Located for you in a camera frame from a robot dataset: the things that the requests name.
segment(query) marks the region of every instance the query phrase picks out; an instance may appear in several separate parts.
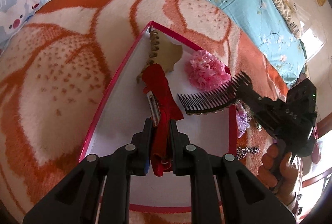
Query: comb teeth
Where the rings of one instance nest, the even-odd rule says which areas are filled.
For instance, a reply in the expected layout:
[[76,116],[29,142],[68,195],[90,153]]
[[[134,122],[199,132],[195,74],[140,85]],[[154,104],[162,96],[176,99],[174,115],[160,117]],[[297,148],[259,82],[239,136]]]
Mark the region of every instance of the comb teeth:
[[238,73],[230,81],[210,92],[178,94],[178,97],[186,114],[214,113],[235,103],[239,99],[237,90],[242,86],[252,88],[251,79],[244,72]]

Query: fuzzy blanket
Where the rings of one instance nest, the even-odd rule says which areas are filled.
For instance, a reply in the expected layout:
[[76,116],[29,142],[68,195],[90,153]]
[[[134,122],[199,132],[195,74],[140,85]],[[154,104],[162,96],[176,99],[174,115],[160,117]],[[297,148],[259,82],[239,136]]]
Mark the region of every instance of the fuzzy blanket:
[[[83,139],[128,49],[154,20],[243,70],[276,99],[287,88],[246,34],[206,0],[52,0],[15,35],[0,59],[0,197],[24,215],[76,164]],[[253,172],[271,141],[250,129],[238,146]],[[130,222],[188,223],[190,214],[131,212]]]

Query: red ribbon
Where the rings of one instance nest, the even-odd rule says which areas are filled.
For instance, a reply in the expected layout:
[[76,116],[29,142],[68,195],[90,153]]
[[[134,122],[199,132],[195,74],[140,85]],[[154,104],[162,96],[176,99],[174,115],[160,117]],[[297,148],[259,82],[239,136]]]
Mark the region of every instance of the red ribbon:
[[146,94],[152,91],[156,97],[160,110],[160,121],[154,134],[151,149],[151,165],[156,176],[162,176],[163,172],[172,171],[170,155],[168,154],[169,120],[181,120],[183,115],[175,103],[168,80],[159,64],[152,64],[142,74],[142,80],[146,87]]

